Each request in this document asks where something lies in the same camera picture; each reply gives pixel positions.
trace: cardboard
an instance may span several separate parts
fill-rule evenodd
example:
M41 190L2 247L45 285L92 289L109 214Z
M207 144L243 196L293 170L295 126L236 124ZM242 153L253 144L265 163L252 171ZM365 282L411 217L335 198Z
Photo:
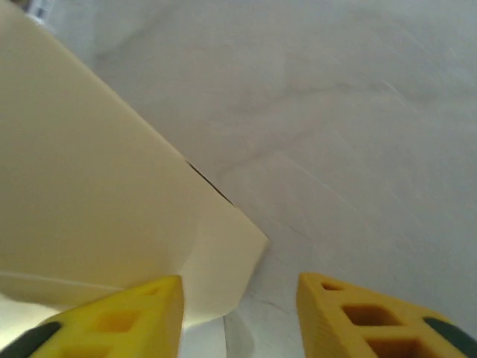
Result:
M50 34L0 1L0 291L77 305L181 274L232 310L267 239Z

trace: yellow plastic part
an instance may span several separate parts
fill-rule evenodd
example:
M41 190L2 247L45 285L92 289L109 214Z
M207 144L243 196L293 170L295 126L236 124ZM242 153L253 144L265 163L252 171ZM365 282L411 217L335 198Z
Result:
M306 358L465 358L423 321L439 313L322 274L300 275L297 310Z
M184 297L180 276L50 317L62 327L31 358L175 358Z

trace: square hole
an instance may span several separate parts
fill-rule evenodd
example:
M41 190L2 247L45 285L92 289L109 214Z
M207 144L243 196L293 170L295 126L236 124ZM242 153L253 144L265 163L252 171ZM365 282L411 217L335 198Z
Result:
M105 358L110 351L110 347L71 346L63 349L61 358Z
M439 358L416 339L374 339L367 343L378 358Z
M96 321L95 332L127 332L139 318L139 311L104 313Z
M344 313L356 326L400 326L400 322L387 310L372 305L347 305Z
M342 288L340 286L334 285L332 283L327 283L327 282L322 282L321 286L326 290L326 291L341 291Z

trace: dark green rubber pad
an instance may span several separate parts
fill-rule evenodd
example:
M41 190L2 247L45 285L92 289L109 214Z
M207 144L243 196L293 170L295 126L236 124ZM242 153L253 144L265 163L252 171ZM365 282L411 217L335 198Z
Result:
M0 351L0 358L28 358L60 328L60 322L49 322L32 328L31 330L27 330Z
M477 341L459 327L432 317L425 317L424 322L462 354L469 358L477 358Z

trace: white surface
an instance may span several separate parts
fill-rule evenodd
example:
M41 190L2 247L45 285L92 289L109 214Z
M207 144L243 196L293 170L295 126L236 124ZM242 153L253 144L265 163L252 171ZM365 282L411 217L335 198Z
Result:
M175 0L53 1L46 27L86 65L144 32L154 20L167 19Z
M477 3L177 4L96 70L270 237L250 355L302 357L305 270L477 335Z
M0 350L26 330L57 313L50 307L15 302L0 294Z
M179 358L227 358L224 319L186 329L180 338Z

